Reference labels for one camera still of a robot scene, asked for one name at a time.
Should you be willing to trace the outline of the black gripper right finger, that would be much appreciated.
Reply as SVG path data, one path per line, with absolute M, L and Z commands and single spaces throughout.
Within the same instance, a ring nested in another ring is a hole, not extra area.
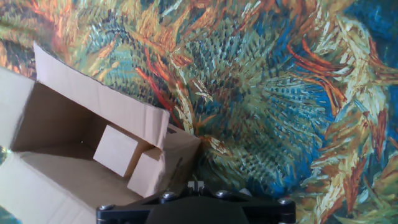
M 208 223 L 296 222 L 296 204 L 288 197 L 257 198 L 246 188 L 233 191 L 196 181 L 195 198 L 199 217 L 209 218 Z

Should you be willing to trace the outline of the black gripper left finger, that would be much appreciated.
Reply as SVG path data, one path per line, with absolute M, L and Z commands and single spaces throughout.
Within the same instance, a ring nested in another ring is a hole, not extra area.
M 96 224 L 181 223 L 182 216 L 178 212 L 182 207 L 172 208 L 169 203 L 196 194 L 197 182 L 189 181 L 128 205 L 101 205 L 96 209 Z

